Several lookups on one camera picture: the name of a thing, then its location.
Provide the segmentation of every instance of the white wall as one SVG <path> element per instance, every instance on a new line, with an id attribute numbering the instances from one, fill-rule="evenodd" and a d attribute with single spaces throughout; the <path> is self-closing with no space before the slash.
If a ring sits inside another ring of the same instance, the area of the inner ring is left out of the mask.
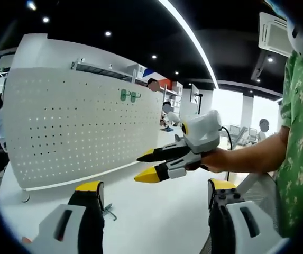
<path id="1" fill-rule="evenodd" d="M 204 115 L 211 110 L 214 91 L 200 90 L 199 93 L 203 94 L 203 97 L 201 98 L 202 102 L 200 107 L 200 114 Z"/>
<path id="2" fill-rule="evenodd" d="M 212 109 L 221 116 L 222 125 L 240 125 L 243 94 L 227 90 L 214 90 Z"/>
<path id="3" fill-rule="evenodd" d="M 274 101 L 254 96 L 251 128 L 259 130 L 259 121 L 261 119 L 267 119 L 269 121 L 267 137 L 274 134 L 277 131 L 278 125 L 278 107 L 278 103 Z"/>
<path id="4" fill-rule="evenodd" d="M 47 39 L 46 34 L 25 34 L 17 48 L 12 68 L 50 67 L 70 69 L 76 59 L 87 64 L 114 70 L 125 69 L 136 62 L 111 52 L 69 41 Z"/>
<path id="5" fill-rule="evenodd" d="M 183 120 L 187 120 L 198 113 L 198 105 L 190 102 L 190 94 L 191 89 L 183 89 L 181 108 L 179 113 L 180 118 Z"/>

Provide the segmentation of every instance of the person's hand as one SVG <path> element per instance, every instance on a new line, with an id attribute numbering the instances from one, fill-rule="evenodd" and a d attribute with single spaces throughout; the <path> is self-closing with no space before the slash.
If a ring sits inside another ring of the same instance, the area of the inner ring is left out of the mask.
<path id="1" fill-rule="evenodd" d="M 225 150 L 217 148 L 214 151 L 202 153 L 202 159 L 199 162 L 194 162 L 186 167 L 187 171 L 193 171 L 197 168 L 211 171 L 213 173 L 221 173 L 223 170 L 217 165 L 220 164 L 221 158 L 224 156 Z"/>

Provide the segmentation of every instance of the metal bracket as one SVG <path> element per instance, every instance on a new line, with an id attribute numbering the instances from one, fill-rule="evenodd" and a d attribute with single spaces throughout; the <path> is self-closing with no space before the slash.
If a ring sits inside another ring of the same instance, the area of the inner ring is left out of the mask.
<path id="1" fill-rule="evenodd" d="M 139 96 L 137 96 L 137 93 L 136 92 L 132 92 L 131 93 L 131 97 L 130 97 L 130 101 L 132 102 L 132 103 L 134 103 L 135 101 L 136 101 L 136 98 L 141 98 L 142 97 L 142 95 L 140 94 Z"/>
<path id="2" fill-rule="evenodd" d="M 110 203 L 108 204 L 105 208 L 104 208 L 104 211 L 103 211 L 103 216 L 106 215 L 106 214 L 111 214 L 113 217 L 114 217 L 114 221 L 117 220 L 117 216 L 115 214 L 113 214 L 110 210 L 112 209 L 113 207 L 113 204 Z"/>

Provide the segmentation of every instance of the white pegboard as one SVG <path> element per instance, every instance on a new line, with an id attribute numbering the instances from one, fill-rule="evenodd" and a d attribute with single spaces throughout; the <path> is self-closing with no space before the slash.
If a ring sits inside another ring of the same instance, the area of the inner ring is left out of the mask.
<path id="1" fill-rule="evenodd" d="M 137 92 L 121 101 L 121 90 Z M 162 94 L 86 72 L 11 70 L 7 149 L 21 188 L 61 184 L 132 163 L 156 147 Z"/>

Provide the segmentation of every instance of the metal shelf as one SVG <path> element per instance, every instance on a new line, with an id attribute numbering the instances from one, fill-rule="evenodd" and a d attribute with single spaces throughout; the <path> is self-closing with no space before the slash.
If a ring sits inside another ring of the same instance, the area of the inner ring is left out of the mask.
<path id="1" fill-rule="evenodd" d="M 174 96 L 180 96 L 179 94 L 175 93 L 174 91 L 170 91 L 170 90 L 167 90 L 167 94 L 174 95 Z"/>
<path id="2" fill-rule="evenodd" d="M 105 69 L 99 66 L 91 65 L 88 63 L 77 63 L 76 64 L 76 70 L 78 71 L 84 71 L 84 72 L 89 72 L 93 74 L 98 74 L 102 76 L 107 76 L 107 77 L 112 77 L 112 78 L 117 78 L 120 80 L 124 80 L 127 82 L 132 82 L 132 76 L 120 71 L 116 70 L 110 70 L 110 69 Z M 141 80 L 141 79 L 135 79 L 135 83 L 138 85 L 146 85 L 146 82 Z"/>

